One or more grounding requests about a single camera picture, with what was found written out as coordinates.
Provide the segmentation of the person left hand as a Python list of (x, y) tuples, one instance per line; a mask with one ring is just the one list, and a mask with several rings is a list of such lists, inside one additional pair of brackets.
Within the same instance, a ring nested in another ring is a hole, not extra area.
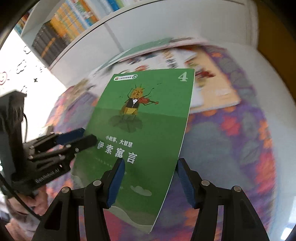
[(34, 213), (43, 216), (48, 209), (48, 194), (46, 193), (46, 186), (42, 186), (38, 189), (38, 193), (34, 198), (27, 195), (19, 195), (22, 201), (30, 208)]

